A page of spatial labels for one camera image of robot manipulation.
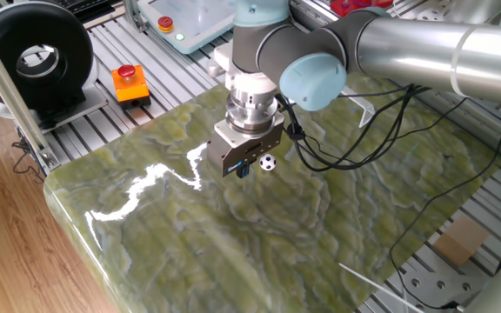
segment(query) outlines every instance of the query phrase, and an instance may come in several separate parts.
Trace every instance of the white cable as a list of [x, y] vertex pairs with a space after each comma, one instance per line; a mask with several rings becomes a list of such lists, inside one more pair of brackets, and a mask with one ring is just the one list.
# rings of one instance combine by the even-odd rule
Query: white cable
[[341, 263], [339, 263], [339, 266], [341, 266], [341, 267], [342, 267], [342, 268], [344, 268], [345, 270], [349, 271], [351, 274], [353, 274], [353, 275], [355, 275], [355, 276], [357, 276], [357, 277], [361, 278], [362, 280], [366, 281], [367, 283], [371, 284], [372, 286], [374, 286], [374, 287], [376, 287], [376, 288], [380, 289], [381, 291], [383, 291], [384, 293], [386, 293], [388, 296], [391, 296], [392, 298], [394, 298], [394, 299], [398, 300], [400, 303], [405, 304], [408, 308], [410, 308], [410, 309], [414, 310], [415, 312], [417, 312], [417, 313], [424, 313], [422, 310], [420, 310], [420, 309], [419, 309], [419, 308], [417, 308], [416, 306], [414, 306], [414, 305], [412, 305], [412, 304], [410, 304], [410, 303], [408, 303], [408, 302], [404, 301], [404, 299], [402, 299], [402, 298], [401, 298], [401, 297], [399, 297], [399, 296], [396, 296], [393, 292], [391, 292], [391, 291], [387, 290], [386, 288], [384, 288], [384, 287], [380, 286], [380, 285], [379, 285], [379, 284], [377, 284], [377, 283], [372, 282], [372, 280], [370, 280], [370, 279], [366, 278], [365, 276], [362, 276], [361, 274], [359, 274], [359, 273], [357, 273], [356, 271], [354, 271], [354, 270], [352, 270], [352, 269], [348, 268], [347, 266], [345, 266], [345, 265], [343, 265], [343, 264], [341, 264]]
[[469, 97], [463, 94], [461, 92], [461, 89], [459, 88], [459, 82], [458, 82], [458, 64], [459, 64], [459, 56], [461, 56], [461, 51], [463, 50], [463, 46], [467, 42], [467, 39], [472, 35], [472, 33], [475, 32], [479, 27], [482, 27], [483, 24], [478, 24], [474, 25], [471, 28], [469, 28], [462, 36], [461, 39], [458, 42], [458, 45], [456, 46], [456, 49], [453, 51], [453, 56], [451, 56], [451, 74], [450, 74], [450, 84], [451, 87], [453, 88], [453, 91], [460, 95], [461, 97]]
[[[405, 290], [405, 285], [404, 285], [404, 287], [401, 289], [401, 292], [404, 294], [404, 301], [405, 301], [406, 303], [409, 303], [409, 302], [407, 301], [407, 291]], [[404, 306], [405, 306], [405, 313], [409, 313], [409, 307], [407, 306], [407, 304], [405, 304]]]

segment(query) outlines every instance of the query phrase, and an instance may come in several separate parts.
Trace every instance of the cardboard box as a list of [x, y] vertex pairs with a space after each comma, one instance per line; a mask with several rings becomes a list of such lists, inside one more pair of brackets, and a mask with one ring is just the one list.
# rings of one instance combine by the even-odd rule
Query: cardboard box
[[463, 215], [448, 228], [433, 247], [460, 267], [477, 251], [490, 234]]

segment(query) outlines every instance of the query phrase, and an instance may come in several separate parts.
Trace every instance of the metal pole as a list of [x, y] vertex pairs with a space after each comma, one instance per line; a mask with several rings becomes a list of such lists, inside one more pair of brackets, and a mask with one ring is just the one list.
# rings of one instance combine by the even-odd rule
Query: metal pole
[[123, 6], [125, 8], [125, 17], [127, 18], [129, 24], [131, 24], [139, 32], [148, 29], [144, 23], [142, 15], [140, 14], [137, 0], [123, 0]]
[[55, 155], [50, 150], [48, 142], [43, 137], [42, 131], [30, 114], [26, 103], [18, 92], [17, 87], [11, 80], [9, 73], [3, 66], [0, 59], [0, 96], [3, 102], [9, 107], [9, 111], [17, 121], [20, 130], [23, 132], [26, 140], [32, 146], [33, 152], [39, 160], [43, 160], [42, 166], [46, 172], [58, 166]]
[[501, 103], [501, 27], [377, 18], [359, 38], [361, 70]]

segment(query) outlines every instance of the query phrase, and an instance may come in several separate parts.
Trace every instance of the robotic arm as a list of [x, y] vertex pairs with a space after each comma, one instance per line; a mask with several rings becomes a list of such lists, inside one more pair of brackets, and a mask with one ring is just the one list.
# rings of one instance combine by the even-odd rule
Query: robotic arm
[[500, 27], [404, 21], [368, 8], [306, 34], [289, 16], [289, 0], [238, 0], [233, 44], [215, 51], [210, 74], [225, 72], [230, 96], [207, 150], [224, 176], [245, 177], [279, 144], [277, 88], [321, 110], [358, 71], [501, 103]]

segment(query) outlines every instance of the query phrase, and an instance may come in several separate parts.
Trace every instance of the red button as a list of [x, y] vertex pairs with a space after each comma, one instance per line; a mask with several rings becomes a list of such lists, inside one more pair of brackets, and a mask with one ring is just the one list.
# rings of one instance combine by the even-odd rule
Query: red button
[[119, 70], [117, 70], [117, 74], [119, 74], [119, 76], [121, 76], [123, 78], [133, 77], [133, 76], [135, 76], [136, 71], [137, 70], [132, 65], [123, 65], [122, 67], [119, 68]]
[[165, 29], [168, 29], [173, 26], [173, 20], [171, 17], [161, 17], [157, 20], [157, 24]]

